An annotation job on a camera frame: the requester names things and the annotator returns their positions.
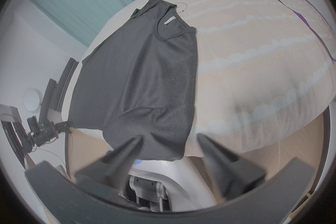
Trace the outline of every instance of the round white object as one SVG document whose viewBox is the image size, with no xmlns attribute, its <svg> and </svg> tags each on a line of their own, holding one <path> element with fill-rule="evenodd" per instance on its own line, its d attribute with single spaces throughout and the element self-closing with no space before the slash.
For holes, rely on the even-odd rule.
<svg viewBox="0 0 336 224">
<path fill-rule="evenodd" d="M 24 108 L 31 113 L 36 113 L 41 107 L 41 93 L 38 89 L 29 88 L 22 96 L 22 104 Z"/>
</svg>

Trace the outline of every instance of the striped bedding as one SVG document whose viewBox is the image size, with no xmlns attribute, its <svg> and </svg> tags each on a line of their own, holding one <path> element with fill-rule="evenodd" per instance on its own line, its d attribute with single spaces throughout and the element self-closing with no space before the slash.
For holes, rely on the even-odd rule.
<svg viewBox="0 0 336 224">
<path fill-rule="evenodd" d="M 83 56 L 123 25 L 136 0 L 100 31 Z M 336 66 L 320 41 L 293 11 L 277 0 L 165 0 L 197 28 L 195 119 L 185 155 L 202 156 L 203 132 L 230 149 L 251 151 L 293 134 L 322 113 L 336 93 Z M 281 0 L 299 12 L 336 56 L 336 38 L 305 0 Z M 67 120 L 79 63 L 62 109 Z M 99 130 L 82 129 L 101 139 Z"/>
</svg>

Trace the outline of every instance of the wooden floor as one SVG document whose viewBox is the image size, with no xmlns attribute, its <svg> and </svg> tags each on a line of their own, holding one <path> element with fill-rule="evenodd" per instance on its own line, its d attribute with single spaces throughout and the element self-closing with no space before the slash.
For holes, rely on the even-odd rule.
<svg viewBox="0 0 336 224">
<path fill-rule="evenodd" d="M 242 156 L 264 167 L 267 179 L 273 177 L 293 157 L 318 168 L 323 145 L 323 117 L 318 116 L 286 139 L 270 146 L 243 153 Z M 80 168 L 105 155 L 109 145 L 83 134 L 77 129 L 69 137 L 69 169 L 71 180 Z"/>
</svg>

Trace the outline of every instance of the white label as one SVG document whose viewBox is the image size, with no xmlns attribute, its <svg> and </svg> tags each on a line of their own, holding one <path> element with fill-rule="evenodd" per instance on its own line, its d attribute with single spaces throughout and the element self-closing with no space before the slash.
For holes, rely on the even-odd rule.
<svg viewBox="0 0 336 224">
<path fill-rule="evenodd" d="M 170 17 L 170 18 L 165 22 L 165 24 L 170 23 L 173 19 L 176 19 L 175 16 Z"/>
</svg>

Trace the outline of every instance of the bed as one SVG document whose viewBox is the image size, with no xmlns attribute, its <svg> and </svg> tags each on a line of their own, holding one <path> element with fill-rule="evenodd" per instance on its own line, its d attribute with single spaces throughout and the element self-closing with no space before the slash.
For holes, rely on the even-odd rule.
<svg viewBox="0 0 336 224">
<path fill-rule="evenodd" d="M 123 25 L 136 0 L 113 16 L 82 59 Z M 278 142 L 321 114 L 336 94 L 336 67 L 299 12 L 336 56 L 336 38 L 305 0 L 165 0 L 197 28 L 198 70 L 195 118 L 186 156 L 203 156 L 196 134 L 205 133 L 242 153 Z M 68 119 L 78 64 L 65 93 Z M 80 129 L 103 139 L 100 130 Z"/>
</svg>

